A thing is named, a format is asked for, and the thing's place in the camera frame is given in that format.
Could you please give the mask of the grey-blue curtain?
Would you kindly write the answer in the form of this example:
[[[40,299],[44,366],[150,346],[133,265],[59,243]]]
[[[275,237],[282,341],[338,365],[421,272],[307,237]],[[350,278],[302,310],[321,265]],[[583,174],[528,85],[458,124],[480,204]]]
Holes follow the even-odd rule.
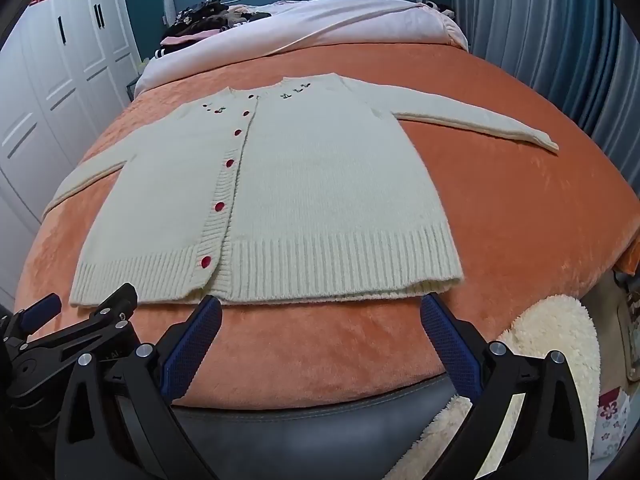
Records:
[[[639,41],[613,0],[454,0],[470,51],[537,91],[639,186]]]

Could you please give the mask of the black leather bed frame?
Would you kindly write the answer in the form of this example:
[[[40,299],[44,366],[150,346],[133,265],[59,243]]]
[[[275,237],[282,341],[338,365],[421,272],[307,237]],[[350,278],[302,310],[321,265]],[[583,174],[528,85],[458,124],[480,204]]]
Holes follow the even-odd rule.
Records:
[[[360,401],[275,411],[174,413],[221,479],[381,479],[454,396],[439,375]]]

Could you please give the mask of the white pink duvet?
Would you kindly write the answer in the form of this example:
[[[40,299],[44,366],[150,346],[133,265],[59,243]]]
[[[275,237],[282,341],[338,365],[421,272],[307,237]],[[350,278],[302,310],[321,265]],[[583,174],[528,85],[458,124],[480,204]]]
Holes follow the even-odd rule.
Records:
[[[234,63],[334,44],[469,43],[461,28],[425,3],[406,0],[309,0],[279,6],[269,18],[241,25],[193,46],[153,58],[134,94]]]

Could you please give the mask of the floral patterned box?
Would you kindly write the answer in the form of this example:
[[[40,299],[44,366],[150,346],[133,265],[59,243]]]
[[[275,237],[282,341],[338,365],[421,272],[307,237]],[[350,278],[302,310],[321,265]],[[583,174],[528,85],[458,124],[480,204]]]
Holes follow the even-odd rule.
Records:
[[[617,453],[626,436],[630,399],[620,387],[599,398],[591,450],[592,460],[603,460]]]

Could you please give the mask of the dark clothes pile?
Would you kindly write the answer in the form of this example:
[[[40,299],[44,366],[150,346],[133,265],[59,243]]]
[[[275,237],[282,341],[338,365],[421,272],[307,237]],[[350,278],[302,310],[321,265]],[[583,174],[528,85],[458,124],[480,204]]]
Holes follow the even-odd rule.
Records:
[[[247,6],[227,6],[221,0],[204,0],[176,15],[175,21],[163,33],[154,58],[162,58],[226,30],[270,16],[268,12]]]

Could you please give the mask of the cream fluffy rug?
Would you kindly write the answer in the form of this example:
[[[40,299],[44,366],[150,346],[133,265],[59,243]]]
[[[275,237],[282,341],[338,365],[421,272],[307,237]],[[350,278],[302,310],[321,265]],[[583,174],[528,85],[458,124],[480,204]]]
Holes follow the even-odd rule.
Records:
[[[387,478],[588,478],[600,358],[577,299],[541,300],[492,341],[435,294],[420,319],[456,394]]]

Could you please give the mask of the cream knit cardigan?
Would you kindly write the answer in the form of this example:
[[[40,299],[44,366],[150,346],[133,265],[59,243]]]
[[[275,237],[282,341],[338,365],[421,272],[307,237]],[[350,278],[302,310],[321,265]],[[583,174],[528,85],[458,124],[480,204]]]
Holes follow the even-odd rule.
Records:
[[[179,106],[80,164],[62,203],[109,174],[70,302],[122,284],[142,304],[417,297],[463,278],[435,185],[402,123],[556,152],[483,107],[337,74],[227,88]]]

